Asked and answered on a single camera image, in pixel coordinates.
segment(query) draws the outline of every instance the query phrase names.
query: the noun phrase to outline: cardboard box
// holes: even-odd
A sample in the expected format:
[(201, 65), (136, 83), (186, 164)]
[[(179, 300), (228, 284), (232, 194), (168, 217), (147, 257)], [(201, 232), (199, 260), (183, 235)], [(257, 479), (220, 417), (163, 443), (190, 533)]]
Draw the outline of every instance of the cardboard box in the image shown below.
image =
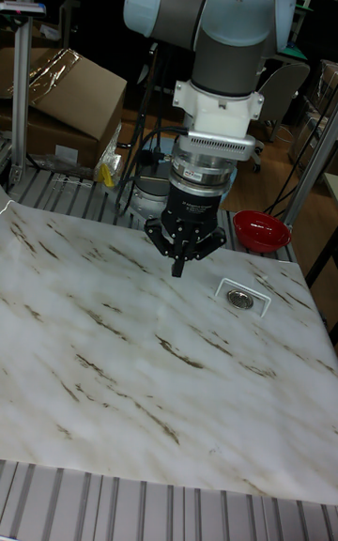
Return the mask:
[[(298, 133), (294, 131), (294, 141), (290, 146), (288, 151), (289, 158), (292, 162), (295, 162), (299, 156), (304, 145), (308, 142), (311, 133), (315, 129), (316, 124), (318, 123), (321, 114), (318, 111), (309, 111), (305, 114), (302, 122), (299, 125)], [(315, 131), (314, 136), (310, 140), (308, 147), (305, 149), (301, 155), (300, 162), (297, 167), (298, 174), (301, 176), (304, 169), (308, 165), (309, 161), (312, 159), (318, 141), (321, 138), (321, 135), (328, 123), (328, 118), (323, 117), (322, 121), (319, 124), (319, 127)], [(327, 164), (324, 169), (325, 172), (330, 174), (338, 174), (338, 145), (332, 149), (330, 156), (327, 159)]]
[[(11, 129), (13, 49), (0, 51), (0, 130)], [(120, 121), (126, 81), (71, 50), (32, 49), (27, 151), (94, 168)]]
[[(61, 48), (62, 39), (46, 38), (43, 30), (50, 29), (51, 32), (58, 32), (58, 25), (53, 23), (44, 23), (44, 21), (33, 21), (32, 27), (32, 48)], [(10, 27), (0, 28), (0, 49), (13, 47), (15, 42), (15, 33)]]
[[(332, 61), (320, 62), (313, 83), (309, 88), (310, 101), (315, 106), (315, 109), (323, 114), (327, 108), (331, 97), (338, 86), (338, 64)], [(326, 117), (330, 117), (333, 113), (335, 105), (338, 103), (338, 89), (335, 92), (333, 99), (330, 102)]]

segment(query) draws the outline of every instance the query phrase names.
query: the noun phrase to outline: metal drain cap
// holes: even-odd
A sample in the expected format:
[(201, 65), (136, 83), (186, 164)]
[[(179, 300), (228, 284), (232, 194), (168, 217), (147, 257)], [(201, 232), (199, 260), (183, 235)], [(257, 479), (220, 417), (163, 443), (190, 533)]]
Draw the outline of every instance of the metal drain cap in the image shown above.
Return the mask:
[(229, 290), (227, 299), (229, 303), (238, 309), (251, 309), (254, 305), (253, 297), (242, 290)]

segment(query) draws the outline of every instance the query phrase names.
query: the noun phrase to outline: red bowl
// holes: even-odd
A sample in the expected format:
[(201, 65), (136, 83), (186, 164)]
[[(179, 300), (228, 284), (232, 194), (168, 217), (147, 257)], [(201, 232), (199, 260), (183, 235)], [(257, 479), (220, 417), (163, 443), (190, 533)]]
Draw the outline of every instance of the red bowl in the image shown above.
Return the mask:
[(234, 226), (239, 242), (256, 253), (271, 253), (291, 241), (288, 228), (260, 211), (239, 211), (234, 216)]

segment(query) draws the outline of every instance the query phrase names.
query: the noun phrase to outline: table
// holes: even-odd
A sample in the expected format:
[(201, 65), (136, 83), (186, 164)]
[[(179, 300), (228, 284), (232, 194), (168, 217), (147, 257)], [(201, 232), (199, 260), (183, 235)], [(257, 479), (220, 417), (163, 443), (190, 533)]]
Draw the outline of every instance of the table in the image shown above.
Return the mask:
[(220, 250), (177, 280), (143, 232), (0, 200), (2, 458), (338, 502), (337, 362), (297, 264)]

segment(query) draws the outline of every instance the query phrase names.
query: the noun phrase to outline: small white sticker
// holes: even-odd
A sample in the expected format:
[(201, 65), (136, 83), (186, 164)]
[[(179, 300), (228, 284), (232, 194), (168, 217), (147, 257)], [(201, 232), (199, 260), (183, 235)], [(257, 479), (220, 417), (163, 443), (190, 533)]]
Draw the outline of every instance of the small white sticker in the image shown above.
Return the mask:
[(61, 145), (55, 146), (55, 155), (63, 162), (76, 165), (79, 151), (76, 148), (61, 147)]
[(188, 178), (190, 180), (195, 180), (196, 182), (200, 182), (202, 179), (202, 174), (198, 174), (197, 172), (194, 172), (192, 169), (184, 168), (183, 172), (184, 178)]

